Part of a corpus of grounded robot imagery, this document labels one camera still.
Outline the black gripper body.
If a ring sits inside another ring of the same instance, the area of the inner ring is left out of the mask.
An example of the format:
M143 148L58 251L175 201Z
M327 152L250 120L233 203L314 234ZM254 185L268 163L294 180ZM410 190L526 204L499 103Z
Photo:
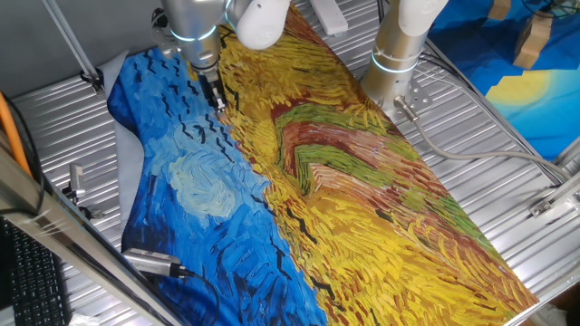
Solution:
M219 91L225 93L221 75L217 66L197 68L196 74L202 91L207 99L210 99L211 87L216 87Z

